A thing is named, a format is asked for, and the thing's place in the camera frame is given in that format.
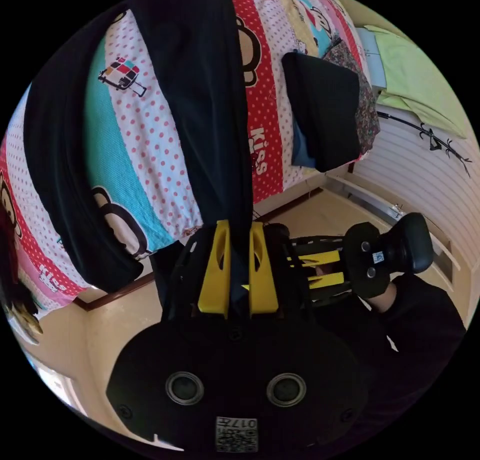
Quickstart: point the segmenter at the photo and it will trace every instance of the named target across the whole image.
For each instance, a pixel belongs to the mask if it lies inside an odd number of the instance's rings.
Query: barcode label
[[[256,418],[216,418],[216,451],[254,453],[259,451]]]
[[[373,263],[379,264],[385,260],[384,253],[382,251],[378,251],[377,253],[372,253]]]

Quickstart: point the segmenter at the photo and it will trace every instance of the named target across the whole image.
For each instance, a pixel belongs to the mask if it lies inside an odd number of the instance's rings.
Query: circular lens
[[[302,401],[307,385],[295,373],[281,373],[272,378],[266,387],[266,396],[277,407],[293,407]]]
[[[193,373],[178,371],[165,384],[166,394],[179,405],[194,405],[204,396],[204,385]]]

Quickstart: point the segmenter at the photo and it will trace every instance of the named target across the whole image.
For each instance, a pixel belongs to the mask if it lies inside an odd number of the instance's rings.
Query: black sleeve
[[[379,319],[398,352],[384,359],[367,406],[345,437],[325,446],[326,456],[366,441],[400,417],[434,383],[464,337],[462,319],[444,290],[413,274],[393,282],[395,302]]]
[[[389,383],[396,385],[392,395],[417,399],[450,361],[465,327],[441,288],[413,274],[399,276],[393,283],[395,302],[380,319],[398,353],[385,373]]]

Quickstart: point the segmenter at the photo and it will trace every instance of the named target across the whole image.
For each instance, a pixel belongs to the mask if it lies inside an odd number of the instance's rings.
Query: person
[[[321,446],[319,458],[341,454],[399,418],[434,383],[466,332],[448,294],[414,274],[396,277],[365,303],[352,294],[315,310],[318,324],[348,344],[369,384],[357,421]]]

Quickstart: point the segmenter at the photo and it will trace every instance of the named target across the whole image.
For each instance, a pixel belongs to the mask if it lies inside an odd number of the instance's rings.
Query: bed
[[[338,0],[232,1],[248,106],[253,203],[266,213],[315,188],[323,177],[291,165],[293,118],[283,55],[298,51],[322,57],[339,36],[367,79],[370,75],[358,33]],[[92,195],[116,238],[137,260],[176,240],[184,242],[203,220],[175,121],[131,11],[119,15],[105,33],[85,87],[85,165]],[[27,96],[28,91],[0,150],[2,203],[21,231],[18,276],[41,318],[71,303],[89,284],[70,261],[24,171]]]

